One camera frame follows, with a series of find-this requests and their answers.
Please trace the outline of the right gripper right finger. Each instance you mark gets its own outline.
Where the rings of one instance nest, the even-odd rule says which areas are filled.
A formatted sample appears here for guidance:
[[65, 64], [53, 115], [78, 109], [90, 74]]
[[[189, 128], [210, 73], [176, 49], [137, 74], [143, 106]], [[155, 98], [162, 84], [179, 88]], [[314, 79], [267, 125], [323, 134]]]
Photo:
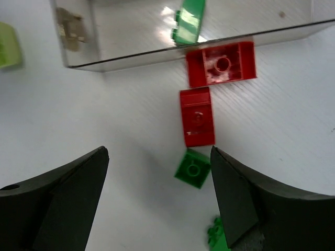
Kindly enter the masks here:
[[334, 250], [334, 196], [284, 184], [217, 147], [210, 164], [231, 250]]

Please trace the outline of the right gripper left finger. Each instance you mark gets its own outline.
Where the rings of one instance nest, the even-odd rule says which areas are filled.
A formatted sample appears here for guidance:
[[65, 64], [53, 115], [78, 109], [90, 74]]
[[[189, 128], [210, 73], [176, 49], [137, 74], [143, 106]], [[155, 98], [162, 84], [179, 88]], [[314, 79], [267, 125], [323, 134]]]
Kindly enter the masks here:
[[108, 163], [100, 146], [1, 188], [1, 250], [85, 250]]

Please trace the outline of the red curved lego brick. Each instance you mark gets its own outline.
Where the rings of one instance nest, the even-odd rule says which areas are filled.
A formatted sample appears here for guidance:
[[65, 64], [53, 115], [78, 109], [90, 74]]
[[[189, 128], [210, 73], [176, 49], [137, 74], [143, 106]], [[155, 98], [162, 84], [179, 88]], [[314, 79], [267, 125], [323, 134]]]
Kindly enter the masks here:
[[209, 87], [180, 91], [180, 105], [185, 145], [214, 145], [215, 130]]

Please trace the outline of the red square lego brick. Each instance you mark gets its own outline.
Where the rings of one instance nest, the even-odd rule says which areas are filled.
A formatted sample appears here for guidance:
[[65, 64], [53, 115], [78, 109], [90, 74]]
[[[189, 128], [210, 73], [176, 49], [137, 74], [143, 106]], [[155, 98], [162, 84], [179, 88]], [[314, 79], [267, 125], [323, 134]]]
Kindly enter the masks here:
[[256, 78], [252, 41], [191, 51], [186, 55], [186, 63], [191, 88]]

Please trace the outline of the green sloped lego brick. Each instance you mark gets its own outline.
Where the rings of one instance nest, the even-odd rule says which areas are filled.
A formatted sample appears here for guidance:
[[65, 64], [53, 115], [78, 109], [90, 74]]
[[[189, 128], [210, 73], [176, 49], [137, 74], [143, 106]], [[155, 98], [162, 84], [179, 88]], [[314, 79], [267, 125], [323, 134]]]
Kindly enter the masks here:
[[175, 12], [176, 27], [172, 29], [171, 38], [177, 46], [195, 44], [202, 27], [206, 1], [184, 0]]

